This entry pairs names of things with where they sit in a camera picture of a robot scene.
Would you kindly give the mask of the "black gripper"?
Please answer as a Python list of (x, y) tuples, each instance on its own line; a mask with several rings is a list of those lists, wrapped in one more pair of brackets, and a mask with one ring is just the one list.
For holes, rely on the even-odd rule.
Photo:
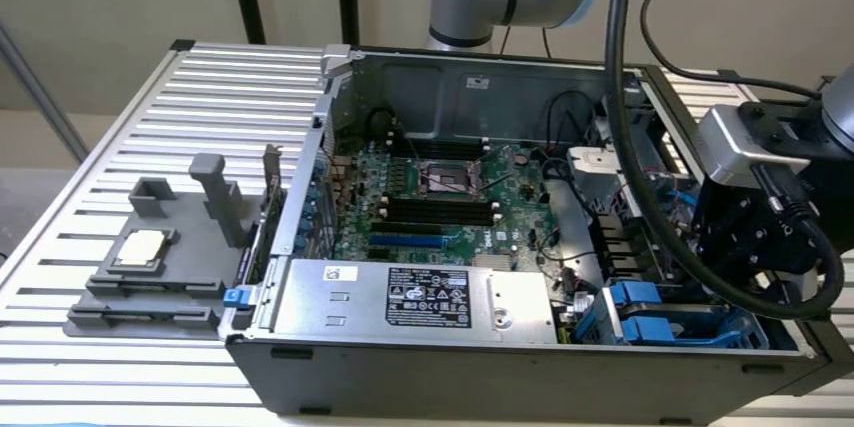
[(823, 275), (814, 242), (769, 203), (754, 167), (789, 168), (837, 253), (853, 248), (853, 138), (831, 126), (822, 105), (715, 105), (693, 136), (705, 175), (694, 228), (698, 256), (734, 286), (773, 272), (781, 284)]

